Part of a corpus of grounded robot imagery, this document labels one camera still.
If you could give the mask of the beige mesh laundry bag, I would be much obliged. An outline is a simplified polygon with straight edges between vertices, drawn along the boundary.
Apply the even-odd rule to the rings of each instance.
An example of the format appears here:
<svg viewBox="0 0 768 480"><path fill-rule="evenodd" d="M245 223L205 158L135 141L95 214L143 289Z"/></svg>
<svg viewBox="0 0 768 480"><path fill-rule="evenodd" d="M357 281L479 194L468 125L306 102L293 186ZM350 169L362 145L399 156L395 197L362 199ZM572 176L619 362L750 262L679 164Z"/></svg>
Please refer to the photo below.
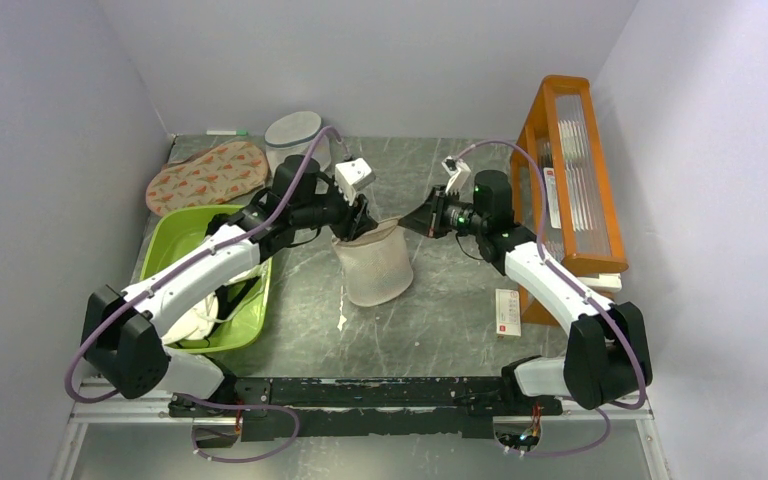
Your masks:
<svg viewBox="0 0 768 480"><path fill-rule="evenodd" d="M331 240L341 265L348 300L359 307L373 307L393 300L413 283L414 271L398 218L379 225L353 241Z"/></svg>

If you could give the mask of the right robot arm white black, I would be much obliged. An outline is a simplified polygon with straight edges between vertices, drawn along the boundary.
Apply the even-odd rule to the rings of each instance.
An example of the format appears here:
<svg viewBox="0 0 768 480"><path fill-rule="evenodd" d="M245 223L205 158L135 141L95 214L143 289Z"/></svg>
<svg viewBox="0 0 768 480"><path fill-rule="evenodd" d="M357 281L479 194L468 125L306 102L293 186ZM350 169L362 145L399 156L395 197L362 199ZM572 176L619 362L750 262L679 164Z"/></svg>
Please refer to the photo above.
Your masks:
<svg viewBox="0 0 768 480"><path fill-rule="evenodd" d="M399 224L429 238L474 237L482 260L530 293L565 332L564 356L504 367L499 398L508 412L525 413L540 396L567 397L588 410L619 406L622 397L643 394L651 384L640 309L590 289L551 257L536 234L515 221L512 188L503 172L479 172L469 202L437 185Z"/></svg>

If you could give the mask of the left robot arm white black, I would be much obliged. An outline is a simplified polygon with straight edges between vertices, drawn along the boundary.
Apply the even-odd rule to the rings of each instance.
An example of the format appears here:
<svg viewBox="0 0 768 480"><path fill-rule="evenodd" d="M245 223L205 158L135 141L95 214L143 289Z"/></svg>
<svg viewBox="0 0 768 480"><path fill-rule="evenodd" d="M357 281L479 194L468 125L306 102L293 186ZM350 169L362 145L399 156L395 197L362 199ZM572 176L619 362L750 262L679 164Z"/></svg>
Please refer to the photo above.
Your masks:
<svg viewBox="0 0 768 480"><path fill-rule="evenodd" d="M94 292L79 357L126 399L158 388L196 397L211 415L228 413L237 388L223 369L202 355L166 347L163 336L229 280L293 247L297 231L328 227L341 240L355 240L375 229L361 193L374 179L361 158L327 175L313 159L289 157L248 205L215 216L193 251L122 291L104 286Z"/></svg>

